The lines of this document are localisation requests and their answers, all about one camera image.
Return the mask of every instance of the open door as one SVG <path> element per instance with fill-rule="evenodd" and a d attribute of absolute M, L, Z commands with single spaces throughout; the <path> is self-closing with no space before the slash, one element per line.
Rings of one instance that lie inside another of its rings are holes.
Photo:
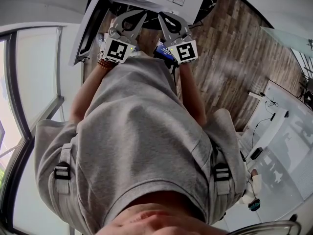
<path fill-rule="evenodd" d="M 91 0 L 80 24 L 70 55 L 69 65 L 74 66 L 89 56 L 93 40 L 110 6 L 111 2 L 109 0 Z"/>

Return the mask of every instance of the window frame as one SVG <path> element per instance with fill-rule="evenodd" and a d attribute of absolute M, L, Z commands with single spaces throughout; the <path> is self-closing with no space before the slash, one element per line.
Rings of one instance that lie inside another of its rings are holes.
<path fill-rule="evenodd" d="M 19 92 L 18 78 L 17 78 L 17 64 L 16 64 L 16 45 L 17 33 L 19 30 L 42 27 L 57 27 L 57 45 L 56 45 L 56 95 L 46 110 L 40 115 L 33 126 L 28 126 L 26 116 L 22 107 L 21 96 Z M 14 31 L 6 32 L 0 35 L 0 42 L 6 41 L 4 50 L 4 76 L 7 86 L 8 98 L 13 116 L 17 126 L 21 132 L 22 138 L 18 144 L 20 146 L 12 151 L 11 159 L 5 169 L 5 174 L 2 180 L 2 187 L 0 190 L 0 222 L 9 232 L 18 235 L 27 235 L 14 228 L 14 206 L 17 196 L 20 180 L 34 148 L 36 124 L 43 119 L 51 119 L 54 114 L 61 107 L 64 102 L 64 97 L 61 96 L 60 88 L 60 37 L 62 28 L 58 25 L 40 26 L 40 27 L 26 27 L 15 29 Z"/>

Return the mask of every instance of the person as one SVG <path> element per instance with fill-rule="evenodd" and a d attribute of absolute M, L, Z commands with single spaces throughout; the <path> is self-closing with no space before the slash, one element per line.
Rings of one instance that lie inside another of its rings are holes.
<path fill-rule="evenodd" d="M 256 211 L 261 206 L 258 195 L 261 191 L 262 176 L 256 169 L 251 173 L 246 169 L 246 189 L 243 196 L 239 199 L 238 204 L 246 204 L 250 211 Z"/>
<path fill-rule="evenodd" d="M 99 60 L 69 121 L 37 124 L 35 174 L 45 204 L 84 235 L 223 235 L 210 226 L 246 180 L 229 112 L 206 119 L 190 65 L 182 102 L 164 61 Z"/>

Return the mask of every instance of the strap buckle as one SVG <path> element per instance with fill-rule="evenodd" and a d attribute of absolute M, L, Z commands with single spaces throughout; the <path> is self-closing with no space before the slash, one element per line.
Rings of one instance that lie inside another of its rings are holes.
<path fill-rule="evenodd" d="M 214 181 L 228 181 L 230 178 L 230 170 L 228 165 L 218 163 L 213 168 Z"/>
<path fill-rule="evenodd" d="M 54 178 L 70 180 L 70 166 L 66 162 L 60 162 L 54 167 Z"/>

